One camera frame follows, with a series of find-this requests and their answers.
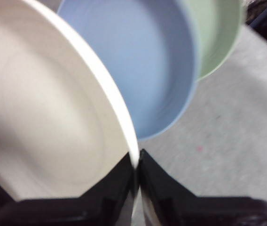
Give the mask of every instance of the ceramic dish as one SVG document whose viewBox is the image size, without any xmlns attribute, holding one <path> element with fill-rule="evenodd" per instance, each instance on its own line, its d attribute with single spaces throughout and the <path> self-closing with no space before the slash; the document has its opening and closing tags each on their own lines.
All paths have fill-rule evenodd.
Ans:
<svg viewBox="0 0 267 226">
<path fill-rule="evenodd" d="M 214 72 L 235 46 L 244 19 L 241 0 L 186 0 L 200 34 L 202 69 Z"/>
<path fill-rule="evenodd" d="M 99 58 L 34 0 L 0 0 L 0 185 L 16 200 L 79 196 L 129 151 L 134 127 Z"/>
<path fill-rule="evenodd" d="M 158 135 L 182 115 L 199 68 L 197 38 L 183 2 L 64 0 L 58 14 L 107 67 L 139 139 Z"/>
</svg>

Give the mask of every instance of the plate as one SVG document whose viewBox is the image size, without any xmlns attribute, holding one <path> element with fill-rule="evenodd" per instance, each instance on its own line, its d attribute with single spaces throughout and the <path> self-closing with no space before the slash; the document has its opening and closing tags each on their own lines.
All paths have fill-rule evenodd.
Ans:
<svg viewBox="0 0 267 226">
<path fill-rule="evenodd" d="M 82 195 L 127 153 L 122 96 L 99 58 L 34 0 L 0 0 L 0 185 L 15 199 Z"/>
<path fill-rule="evenodd" d="M 199 78 L 214 72 L 235 46 L 244 10 L 241 0 L 185 0 L 200 34 L 202 69 Z"/>
<path fill-rule="evenodd" d="M 192 97 L 200 64 L 184 3 L 64 0 L 58 14 L 107 67 L 138 139 L 154 137 L 177 121 Z"/>
</svg>

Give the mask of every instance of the light blue bowl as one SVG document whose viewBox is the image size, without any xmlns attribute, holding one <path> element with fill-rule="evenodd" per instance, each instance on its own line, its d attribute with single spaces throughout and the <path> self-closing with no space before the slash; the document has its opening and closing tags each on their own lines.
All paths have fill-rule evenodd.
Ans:
<svg viewBox="0 0 267 226">
<path fill-rule="evenodd" d="M 138 139 L 182 115 L 200 68 L 188 11 L 174 0 L 64 0 L 58 14 L 93 48 L 114 78 Z"/>
</svg>

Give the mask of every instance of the stacked dishes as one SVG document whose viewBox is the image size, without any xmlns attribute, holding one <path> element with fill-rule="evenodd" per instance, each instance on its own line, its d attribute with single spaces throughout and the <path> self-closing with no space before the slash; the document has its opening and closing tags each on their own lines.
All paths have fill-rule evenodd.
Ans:
<svg viewBox="0 0 267 226">
<path fill-rule="evenodd" d="M 171 127 L 236 38 L 241 3 L 201 3 L 64 0 L 77 34 L 36 0 L 0 0 L 0 185 L 73 197 L 128 152 L 137 167 L 136 137 Z"/>
</svg>

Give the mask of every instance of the green bowl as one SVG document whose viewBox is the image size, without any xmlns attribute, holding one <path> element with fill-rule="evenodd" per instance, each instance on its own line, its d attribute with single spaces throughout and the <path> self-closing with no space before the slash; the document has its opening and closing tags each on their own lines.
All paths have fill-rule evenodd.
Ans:
<svg viewBox="0 0 267 226">
<path fill-rule="evenodd" d="M 200 36 L 202 69 L 199 79 L 226 60 L 244 22 L 241 0 L 186 0 Z"/>
</svg>

